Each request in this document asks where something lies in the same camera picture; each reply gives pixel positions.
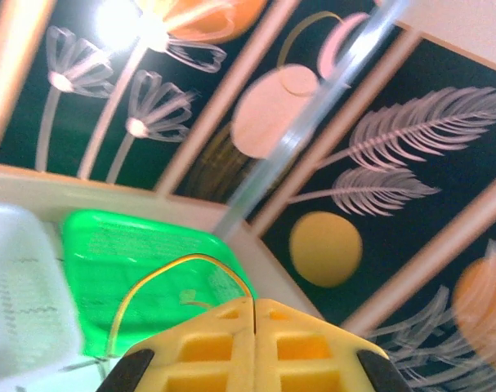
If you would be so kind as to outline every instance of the yellow plastic object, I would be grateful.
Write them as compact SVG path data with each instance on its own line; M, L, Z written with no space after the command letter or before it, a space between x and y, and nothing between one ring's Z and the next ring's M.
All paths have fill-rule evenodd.
M375 392L376 345L278 302L239 298L133 346L153 350L134 392Z

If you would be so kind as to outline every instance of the white plastic basket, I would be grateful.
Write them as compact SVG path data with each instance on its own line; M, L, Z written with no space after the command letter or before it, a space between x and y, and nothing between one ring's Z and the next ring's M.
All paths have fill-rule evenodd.
M0 204L0 390L62 368L80 345L74 303L42 223Z

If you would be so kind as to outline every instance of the green plastic basket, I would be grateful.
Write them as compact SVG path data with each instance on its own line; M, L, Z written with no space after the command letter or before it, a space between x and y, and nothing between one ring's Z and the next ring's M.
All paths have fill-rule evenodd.
M78 307L83 353L105 355L118 305L132 286L177 257L213 256L235 271L256 293L233 252L201 231L112 212L82 210L64 223L65 275ZM148 282L124 315L115 354L205 311L243 295L224 271L207 261L188 261Z

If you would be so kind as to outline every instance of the clear plastic tube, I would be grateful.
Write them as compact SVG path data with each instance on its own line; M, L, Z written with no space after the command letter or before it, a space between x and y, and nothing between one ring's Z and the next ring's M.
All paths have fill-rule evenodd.
M409 3L410 0L385 0L380 7L373 10L362 32L341 58L337 68L322 83L270 157L261 160L233 193L226 214L213 231L217 237L227 239L264 197L392 31L395 21Z

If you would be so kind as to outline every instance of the bright light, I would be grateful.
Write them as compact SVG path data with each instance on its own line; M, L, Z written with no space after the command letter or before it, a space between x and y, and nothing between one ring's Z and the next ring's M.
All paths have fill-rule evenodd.
M139 33L140 18L132 0L105 0L96 15L96 31L108 49L125 50Z

